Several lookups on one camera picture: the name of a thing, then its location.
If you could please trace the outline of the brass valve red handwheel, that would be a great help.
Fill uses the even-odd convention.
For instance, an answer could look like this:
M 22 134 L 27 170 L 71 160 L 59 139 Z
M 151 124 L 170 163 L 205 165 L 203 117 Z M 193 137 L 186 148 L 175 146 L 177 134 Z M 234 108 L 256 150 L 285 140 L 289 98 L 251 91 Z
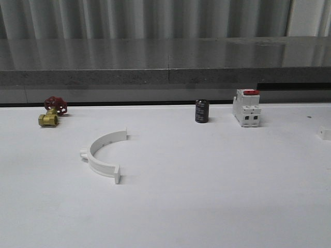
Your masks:
M 58 117 L 63 116 L 68 111 L 68 104 L 61 97 L 51 96 L 44 101 L 45 114 L 38 117 L 38 123 L 41 127 L 56 127 Z

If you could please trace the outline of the black cylindrical capacitor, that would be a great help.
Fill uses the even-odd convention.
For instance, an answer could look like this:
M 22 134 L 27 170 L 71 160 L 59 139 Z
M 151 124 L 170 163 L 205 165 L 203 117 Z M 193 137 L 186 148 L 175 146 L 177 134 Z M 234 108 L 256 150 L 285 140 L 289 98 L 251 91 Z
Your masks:
M 195 121 L 207 123 L 209 121 L 209 101 L 199 99 L 195 101 Z

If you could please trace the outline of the white half clamp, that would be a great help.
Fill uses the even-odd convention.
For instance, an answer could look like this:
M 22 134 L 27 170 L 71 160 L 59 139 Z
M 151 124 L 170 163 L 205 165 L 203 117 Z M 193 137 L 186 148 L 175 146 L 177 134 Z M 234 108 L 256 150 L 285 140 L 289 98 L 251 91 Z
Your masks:
M 82 148 L 79 152 L 80 157 L 88 162 L 92 171 L 105 177 L 114 178 L 115 184 L 119 184 L 121 181 L 120 165 L 102 162 L 95 157 L 95 153 L 106 145 L 125 140 L 127 140 L 126 129 L 108 133 L 96 139 L 88 147 Z
M 331 141 L 331 129 L 324 126 L 320 126 L 317 135 L 321 140 Z

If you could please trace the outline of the grey stone ledge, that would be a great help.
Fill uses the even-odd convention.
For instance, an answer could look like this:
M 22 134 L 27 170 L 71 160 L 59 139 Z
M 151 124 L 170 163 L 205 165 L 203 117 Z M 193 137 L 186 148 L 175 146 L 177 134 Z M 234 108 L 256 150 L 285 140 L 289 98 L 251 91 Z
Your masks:
M 1 40 L 1 84 L 330 83 L 330 38 Z

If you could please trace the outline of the white circuit breaker red switch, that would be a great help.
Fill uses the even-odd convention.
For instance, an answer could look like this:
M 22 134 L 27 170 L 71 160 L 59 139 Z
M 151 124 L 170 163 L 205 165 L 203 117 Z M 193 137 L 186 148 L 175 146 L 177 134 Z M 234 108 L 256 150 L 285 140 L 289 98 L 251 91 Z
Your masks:
M 241 127 L 259 127 L 261 108 L 260 92 L 255 89 L 238 89 L 233 98 L 232 113 Z

